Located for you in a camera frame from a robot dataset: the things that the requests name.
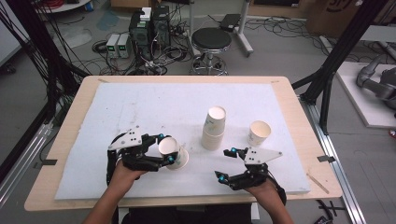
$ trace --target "person's left hand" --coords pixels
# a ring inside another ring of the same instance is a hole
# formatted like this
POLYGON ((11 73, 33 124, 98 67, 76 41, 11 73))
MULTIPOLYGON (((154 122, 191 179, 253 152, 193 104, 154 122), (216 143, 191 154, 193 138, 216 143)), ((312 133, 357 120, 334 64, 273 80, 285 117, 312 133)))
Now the person's left hand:
POLYGON ((120 198, 122 198, 131 188, 134 181, 146 172, 130 170, 122 164, 122 161, 119 161, 108 188, 119 194, 120 198))

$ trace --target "person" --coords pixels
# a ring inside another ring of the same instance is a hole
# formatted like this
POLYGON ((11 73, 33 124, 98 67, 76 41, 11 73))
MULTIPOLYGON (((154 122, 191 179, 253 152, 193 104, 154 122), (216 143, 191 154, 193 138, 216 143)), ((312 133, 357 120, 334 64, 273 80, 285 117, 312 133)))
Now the person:
MULTIPOLYGON (((134 181, 145 173, 146 171, 132 171, 124 167, 122 161, 119 161, 110 184, 102 197, 95 204, 94 208, 87 215, 83 223, 110 223, 119 201, 132 187, 134 181)), ((274 224, 293 223, 288 210, 280 200, 276 188, 271 181, 265 181, 258 187, 252 187, 245 190, 252 194, 259 205, 268 212, 274 224)))

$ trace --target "person's left arm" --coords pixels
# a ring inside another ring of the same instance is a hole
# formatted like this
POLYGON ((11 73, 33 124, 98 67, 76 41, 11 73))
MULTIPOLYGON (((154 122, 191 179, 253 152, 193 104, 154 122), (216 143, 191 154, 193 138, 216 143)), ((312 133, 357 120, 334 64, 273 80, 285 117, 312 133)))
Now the person's left arm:
POLYGON ((128 192, 134 181, 146 172, 147 171, 132 171, 123 166, 122 161, 119 161, 106 191, 83 223, 110 223, 119 201, 126 192, 128 192))

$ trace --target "table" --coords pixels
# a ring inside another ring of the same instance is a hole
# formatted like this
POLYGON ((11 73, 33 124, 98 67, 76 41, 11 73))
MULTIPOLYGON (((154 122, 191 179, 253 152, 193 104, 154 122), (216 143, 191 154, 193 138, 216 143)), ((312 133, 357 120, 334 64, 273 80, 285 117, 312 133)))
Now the table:
MULTIPOLYGON (((57 160, 54 166, 43 166, 35 184, 26 200, 28 211, 48 211, 63 209, 92 208, 96 200, 54 200, 55 193, 62 178, 64 165, 70 148, 73 146, 78 130, 85 118, 95 95, 96 88, 103 82, 122 83, 263 83, 271 84, 276 94, 284 119, 288 125, 291 138, 311 187, 306 194, 288 195, 289 200, 339 198, 342 195, 332 169, 327 162, 319 162, 317 157, 324 153, 302 110, 300 103, 285 77, 86 77, 70 107, 54 144, 47 157, 57 160)), ((223 195, 176 198, 139 198, 123 199, 120 207, 189 205, 211 203, 248 203, 255 202, 249 195, 223 195)))

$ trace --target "black stool seat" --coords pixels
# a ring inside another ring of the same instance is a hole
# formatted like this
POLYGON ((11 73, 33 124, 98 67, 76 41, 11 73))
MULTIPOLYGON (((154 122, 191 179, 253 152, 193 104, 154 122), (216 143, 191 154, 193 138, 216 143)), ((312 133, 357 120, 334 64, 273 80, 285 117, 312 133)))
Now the black stool seat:
POLYGON ((192 34, 192 43, 200 49, 224 49, 230 46, 230 36, 213 27, 202 28, 192 34))

